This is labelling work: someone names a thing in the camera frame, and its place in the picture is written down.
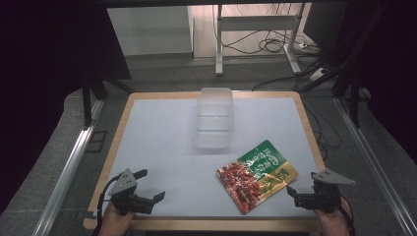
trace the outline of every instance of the aluminum rail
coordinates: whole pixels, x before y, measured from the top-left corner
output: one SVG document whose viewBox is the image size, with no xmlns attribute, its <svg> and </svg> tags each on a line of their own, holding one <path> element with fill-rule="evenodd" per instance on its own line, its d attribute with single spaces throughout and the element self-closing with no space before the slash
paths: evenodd
<svg viewBox="0 0 417 236">
<path fill-rule="evenodd" d="M 387 177 L 386 173 L 381 167 L 380 162 L 378 161 L 377 157 L 372 151 L 365 136 L 362 134 L 361 129 L 356 128 L 355 124 L 353 124 L 352 120 L 350 119 L 348 112 L 349 108 L 347 107 L 343 98 L 336 97 L 334 99 L 334 102 L 336 103 L 337 108 L 342 114 L 343 119 L 349 128 L 349 131 L 351 132 L 353 138 L 358 144 L 359 149 L 364 155 L 365 160 L 367 161 L 367 164 L 372 171 L 372 174 L 374 175 L 378 185 L 380 186 L 381 191 L 386 197 L 387 202 L 391 207 L 395 217 L 397 218 L 400 226 L 402 227 L 402 230 L 404 231 L 405 235 L 417 235 L 416 224 L 407 206 L 405 205 L 404 201 L 401 199 L 401 196 L 398 194 L 396 189 L 389 181 L 389 178 Z"/>
<path fill-rule="evenodd" d="M 39 222 L 32 233 L 33 236 L 49 234 L 56 215 L 58 214 L 65 196 L 67 195 L 68 189 L 70 188 L 71 182 L 73 181 L 74 175 L 76 174 L 77 168 L 94 129 L 96 118 L 98 117 L 103 104 L 104 102 L 100 100 L 95 102 L 92 108 L 92 123 L 86 130 L 81 131 L 77 142 L 71 151 L 70 157 L 62 170 L 61 176 L 59 177 L 58 182 L 56 183 L 49 198 L 49 201 L 40 216 Z"/>
</svg>

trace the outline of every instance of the metal frame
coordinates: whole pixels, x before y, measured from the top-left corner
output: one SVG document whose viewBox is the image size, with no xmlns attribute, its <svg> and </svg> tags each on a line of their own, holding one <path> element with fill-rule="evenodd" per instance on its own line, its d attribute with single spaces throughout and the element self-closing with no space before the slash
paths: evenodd
<svg viewBox="0 0 417 236">
<path fill-rule="evenodd" d="M 55 185 L 55 188 L 49 198 L 48 203 L 46 204 L 45 209 L 43 210 L 42 215 L 40 216 L 39 222 L 37 223 L 33 236 L 38 235 L 48 235 L 49 231 L 52 228 L 52 225 L 55 221 L 56 215 L 67 195 L 68 189 L 70 188 L 71 182 L 74 178 L 74 175 L 77 172 L 77 168 L 80 164 L 81 158 L 84 154 L 86 146 L 91 137 L 92 131 L 96 123 L 96 119 L 100 113 L 101 107 L 104 102 L 97 100 L 92 108 L 92 122 L 91 125 L 82 130 L 74 148 L 70 154 L 70 157 L 67 160 L 67 163 L 62 170 L 61 176 L 58 179 L 58 182 Z"/>
<path fill-rule="evenodd" d="M 294 57 L 292 48 L 294 46 L 295 37 L 300 27 L 301 18 L 305 3 L 301 4 L 301 8 L 297 15 L 294 16 L 256 16 L 256 17 L 221 17 L 222 5 L 218 5 L 217 9 L 217 47 L 215 53 L 215 74 L 223 75 L 223 44 L 221 41 L 221 33 L 224 31 L 243 31 L 243 30 L 291 30 L 291 36 L 288 43 L 283 48 L 294 74 L 301 74 L 300 67 Z"/>
<path fill-rule="evenodd" d="M 378 161 L 378 158 L 375 156 L 372 148 L 369 146 L 365 136 L 362 134 L 362 131 L 356 127 L 354 122 L 350 119 L 349 108 L 344 102 L 343 98 L 336 97 L 334 102 L 343 116 L 345 123 L 349 131 L 352 134 L 353 139 L 358 144 L 359 149 L 365 157 L 365 160 L 370 167 L 372 174 L 374 175 L 378 185 L 380 186 L 381 191 L 383 192 L 386 200 L 391 207 L 395 217 L 397 218 L 399 225 L 402 227 L 405 235 L 413 236 L 417 235 L 417 226 L 407 208 L 404 201 L 401 199 L 401 196 L 393 187 L 386 173 Z"/>
</svg>

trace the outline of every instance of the stacked plastic container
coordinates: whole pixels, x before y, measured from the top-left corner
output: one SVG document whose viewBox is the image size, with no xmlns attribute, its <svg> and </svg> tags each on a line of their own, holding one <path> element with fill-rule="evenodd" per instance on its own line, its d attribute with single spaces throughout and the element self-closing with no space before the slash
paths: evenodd
<svg viewBox="0 0 417 236">
<path fill-rule="evenodd" d="M 229 88 L 203 88 L 197 104 L 199 148 L 227 148 L 233 133 L 233 95 Z"/>
</svg>

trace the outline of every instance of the black curtain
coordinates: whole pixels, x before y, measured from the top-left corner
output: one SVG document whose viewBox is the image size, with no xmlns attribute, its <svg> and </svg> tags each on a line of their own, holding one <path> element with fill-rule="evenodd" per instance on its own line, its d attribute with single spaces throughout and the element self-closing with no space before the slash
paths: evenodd
<svg viewBox="0 0 417 236">
<path fill-rule="evenodd" d="M 83 79 L 130 79 L 107 11 L 58 1 L 0 1 L 0 168 L 4 211 Z"/>
<path fill-rule="evenodd" d="M 415 1 L 388 1 L 357 69 L 369 109 L 417 163 L 416 12 Z"/>
</svg>

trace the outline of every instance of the human hand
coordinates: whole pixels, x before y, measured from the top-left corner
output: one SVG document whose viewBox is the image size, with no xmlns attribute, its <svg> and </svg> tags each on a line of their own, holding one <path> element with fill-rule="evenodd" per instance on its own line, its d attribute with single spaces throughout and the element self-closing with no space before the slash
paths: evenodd
<svg viewBox="0 0 417 236">
<path fill-rule="evenodd" d="M 345 198 L 341 198 L 341 206 L 346 210 L 351 219 L 352 211 Z M 319 218 L 320 227 L 324 236 L 349 236 L 349 227 L 343 214 L 337 209 L 332 213 L 326 213 L 320 209 L 314 209 Z"/>
<path fill-rule="evenodd" d="M 123 236 L 130 226 L 135 216 L 134 212 L 128 212 L 122 215 L 119 210 L 110 201 L 104 213 L 104 219 L 101 224 L 98 236 Z"/>
</svg>

